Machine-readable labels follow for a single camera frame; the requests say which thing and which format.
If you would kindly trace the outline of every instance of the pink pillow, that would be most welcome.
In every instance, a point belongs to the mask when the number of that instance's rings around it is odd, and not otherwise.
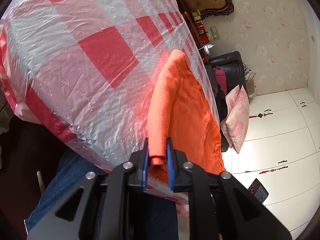
[[[229,94],[226,95],[226,102],[227,102],[227,106],[228,106],[228,115],[225,118],[225,120],[223,120],[220,124],[221,131],[222,131],[223,135],[226,137],[230,148],[232,147],[232,140],[231,140],[230,135],[228,133],[226,120],[227,120],[229,114],[231,113],[233,106],[235,105],[235,102],[238,98],[239,92],[240,92],[240,87],[239,87],[239,85],[237,85],[233,90],[231,90],[229,92]]]
[[[249,125],[249,99],[244,87],[239,92],[235,105],[226,120],[226,125],[233,146],[236,152],[239,153]]]

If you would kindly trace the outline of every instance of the metal screw head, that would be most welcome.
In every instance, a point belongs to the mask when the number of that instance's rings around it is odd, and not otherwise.
[[[224,171],[224,172],[221,173],[221,177],[223,179],[230,179],[231,178],[231,173],[227,172],[227,171]]]
[[[183,164],[183,167],[184,167],[185,169],[191,169],[191,168],[193,167],[193,163],[192,163],[192,162],[185,162],[185,163]]]
[[[131,169],[133,167],[132,162],[126,162],[122,165],[126,170]]]
[[[89,172],[85,175],[85,177],[86,177],[87,179],[93,179],[95,176],[96,176],[96,174],[95,174],[93,171],[89,171]]]

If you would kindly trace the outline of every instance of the wooden headboard frame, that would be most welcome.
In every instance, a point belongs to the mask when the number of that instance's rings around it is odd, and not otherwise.
[[[232,3],[232,0],[225,0],[226,5],[221,9],[206,9],[201,12],[201,19],[204,19],[208,16],[220,16],[220,15],[229,15],[233,13],[235,7]],[[190,12],[189,8],[183,0],[177,0],[180,12],[183,14],[185,11]]]
[[[235,10],[235,6],[232,3],[232,0],[225,0],[226,1],[226,5],[224,7],[222,7],[221,9],[207,9],[207,10],[203,10],[201,12],[201,18],[206,18],[208,16],[220,16],[220,15],[229,15],[231,13],[233,13],[233,11]]]

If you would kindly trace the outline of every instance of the black cable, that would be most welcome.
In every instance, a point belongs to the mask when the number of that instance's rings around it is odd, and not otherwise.
[[[235,62],[233,62],[232,64],[235,64],[235,63],[241,63],[243,66],[244,66],[244,71],[246,71],[246,70],[249,70],[249,71],[252,71],[250,68],[248,68],[247,67],[247,65],[245,64],[245,63],[243,63],[242,61],[235,61]]]
[[[248,77],[247,81],[245,82],[245,85],[247,85],[247,82],[248,82],[248,80],[249,80],[249,78],[251,77],[251,75],[252,75],[252,74],[253,74],[254,76],[256,75],[256,73],[255,73],[255,72],[250,73],[250,75],[249,75],[249,77]]]

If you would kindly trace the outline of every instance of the pink cushion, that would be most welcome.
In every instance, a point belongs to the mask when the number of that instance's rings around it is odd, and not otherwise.
[[[249,99],[244,87],[241,88],[235,105],[227,117],[226,125],[233,146],[236,152],[239,153],[249,125]]]
[[[227,95],[227,78],[225,72],[219,67],[214,67],[213,69],[217,84],[221,86],[221,90],[224,92],[224,95]]]
[[[226,137],[230,148],[232,147],[232,140],[231,140],[230,135],[228,133],[226,120],[227,120],[229,114],[231,113],[233,106],[235,105],[235,102],[238,98],[239,92],[240,92],[240,87],[239,87],[239,85],[237,85],[233,90],[231,90],[229,92],[229,94],[227,94],[226,102],[227,102],[227,106],[228,106],[228,115],[225,118],[225,120],[223,120],[220,124],[221,131],[222,131],[223,135]]]

